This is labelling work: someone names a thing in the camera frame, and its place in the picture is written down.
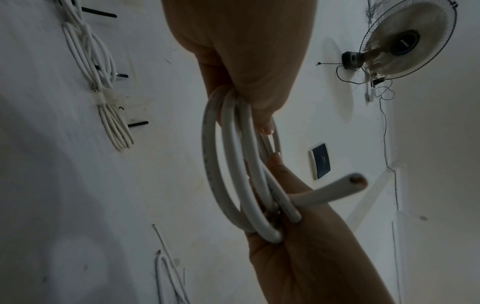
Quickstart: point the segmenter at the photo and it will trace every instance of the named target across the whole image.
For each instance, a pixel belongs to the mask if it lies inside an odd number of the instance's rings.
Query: fan grille
[[[362,69],[374,78],[383,79],[411,74],[445,47],[456,22],[456,5],[449,0],[405,0],[382,15],[363,39]],[[406,33],[417,40],[399,55],[392,51],[393,45],[402,41],[401,35]]]

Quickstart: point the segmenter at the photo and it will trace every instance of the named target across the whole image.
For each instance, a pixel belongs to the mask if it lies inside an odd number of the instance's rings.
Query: white conduit
[[[100,94],[101,104],[98,111],[106,133],[117,150],[130,148],[134,140],[126,121],[115,106],[107,104],[102,93],[105,89],[113,87],[117,77],[112,55],[84,21],[81,0],[76,0],[75,7],[71,0],[60,2],[65,8],[67,17],[67,22],[63,24],[66,42],[82,74]]]
[[[244,213],[232,202],[220,173],[215,138],[220,108],[226,162]],[[273,134],[273,141],[275,150],[279,152],[280,140],[277,132]],[[275,152],[269,139],[255,134],[250,105],[231,87],[220,87],[210,96],[203,116],[202,150],[210,188],[225,216],[238,228],[257,232],[272,243],[281,242],[283,236],[267,220],[260,204],[267,215],[283,212],[292,223],[298,223],[302,216],[297,206],[325,204],[362,191],[368,185],[361,174],[350,174],[322,189],[287,195],[262,162],[266,162],[269,155]],[[245,161],[259,202],[250,186]]]

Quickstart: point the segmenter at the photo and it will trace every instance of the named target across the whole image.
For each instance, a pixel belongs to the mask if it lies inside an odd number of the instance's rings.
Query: hand
[[[316,0],[162,0],[178,42],[194,53],[207,94],[234,85],[255,128],[271,134],[312,33]]]
[[[288,194],[310,191],[274,154],[267,164]],[[270,304],[393,304],[345,222],[329,205],[299,209],[302,220],[281,220],[284,241],[248,237],[250,261]]]

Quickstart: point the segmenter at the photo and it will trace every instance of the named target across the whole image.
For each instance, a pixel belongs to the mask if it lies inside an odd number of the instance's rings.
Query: fan
[[[409,75],[435,58],[452,37],[458,4],[451,0],[404,0],[368,30],[360,52],[345,52],[346,69],[377,79]]]

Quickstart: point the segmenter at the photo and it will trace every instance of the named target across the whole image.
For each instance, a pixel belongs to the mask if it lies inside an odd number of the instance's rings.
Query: hanging cable bundle
[[[220,108],[226,162],[240,199],[242,212],[232,202],[220,172],[215,138]],[[277,131],[273,136],[275,148],[279,150]],[[250,105],[231,87],[220,87],[215,90],[207,103],[202,126],[203,161],[210,188],[220,209],[230,222],[244,231],[257,232],[269,242],[279,243],[283,236],[267,218],[283,213],[292,223],[298,223],[302,216],[297,207],[325,204],[362,191],[368,185],[361,174],[350,174],[322,189],[287,195],[260,159],[259,144],[264,145],[266,142],[260,140],[257,142],[256,138],[258,137],[254,132]],[[259,202],[250,186],[245,162]]]
[[[70,0],[60,0],[60,3],[65,8],[67,16],[63,33],[68,47],[82,74],[91,83],[92,88],[100,93],[101,104],[98,111],[108,137],[117,150],[130,148],[134,141],[127,123],[115,106],[107,104],[103,95],[105,89],[113,87],[117,77],[112,55],[105,43],[84,21],[80,0],[75,1],[75,7]]]

